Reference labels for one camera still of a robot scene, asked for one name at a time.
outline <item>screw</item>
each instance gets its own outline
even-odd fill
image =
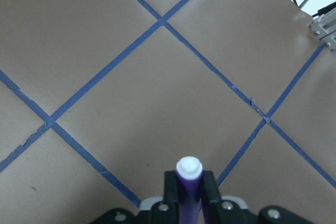
[[[167,211],[169,209],[169,206],[166,204],[161,204],[159,205],[159,210],[160,211]]]
[[[114,218],[115,221],[124,221],[126,219],[127,219],[127,216],[120,212],[117,212],[117,215]]]
[[[233,205],[230,201],[224,201],[222,203],[222,207],[225,209],[225,210],[231,210],[233,208]]]
[[[280,218],[280,213],[277,209],[269,209],[267,211],[267,214],[270,218],[273,218],[273,219],[279,219]]]

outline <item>white cap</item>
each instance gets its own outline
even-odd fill
[[[203,167],[196,157],[182,157],[176,164],[176,171],[179,175],[188,180],[197,179],[202,173]]]

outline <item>purple marker body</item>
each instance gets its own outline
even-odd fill
[[[179,206],[180,224],[198,224],[202,171],[196,157],[183,157],[176,165],[177,178],[184,188]]]

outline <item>bolt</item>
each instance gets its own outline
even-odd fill
[[[124,221],[126,219],[127,219],[127,216],[120,212],[117,212],[117,215],[114,218],[115,221]]]
[[[225,210],[231,210],[233,208],[233,205],[230,201],[224,201],[222,203],[222,207],[225,209]]]
[[[280,218],[280,213],[277,209],[269,209],[267,211],[267,214],[270,218],[273,218],[273,219],[279,219]]]
[[[166,204],[161,204],[159,205],[159,210],[160,211],[167,211],[169,209],[169,206]]]

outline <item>purple marker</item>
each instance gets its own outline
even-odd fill
[[[198,224],[202,171],[196,157],[183,157],[176,165],[177,178],[184,188],[179,207],[180,224]]]

